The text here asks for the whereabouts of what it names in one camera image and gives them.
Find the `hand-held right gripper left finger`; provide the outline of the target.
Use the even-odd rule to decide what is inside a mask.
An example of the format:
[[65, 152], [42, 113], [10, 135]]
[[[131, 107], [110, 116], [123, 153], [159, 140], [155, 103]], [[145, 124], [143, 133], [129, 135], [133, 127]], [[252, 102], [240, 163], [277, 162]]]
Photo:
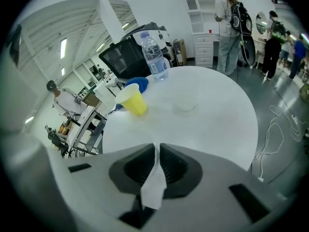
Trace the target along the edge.
[[152, 168], [153, 144], [85, 158], [63, 159], [49, 151], [49, 163], [60, 201], [58, 232], [154, 232], [156, 211], [141, 202], [141, 186], [127, 176], [125, 166]]

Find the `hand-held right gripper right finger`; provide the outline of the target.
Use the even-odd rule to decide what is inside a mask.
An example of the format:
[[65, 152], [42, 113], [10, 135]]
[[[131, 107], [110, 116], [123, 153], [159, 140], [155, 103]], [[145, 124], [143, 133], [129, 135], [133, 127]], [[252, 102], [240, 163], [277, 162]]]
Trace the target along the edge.
[[162, 144], [162, 166], [183, 174], [168, 186], [178, 195], [159, 210], [161, 232], [266, 232], [289, 202], [235, 163], [189, 148]]

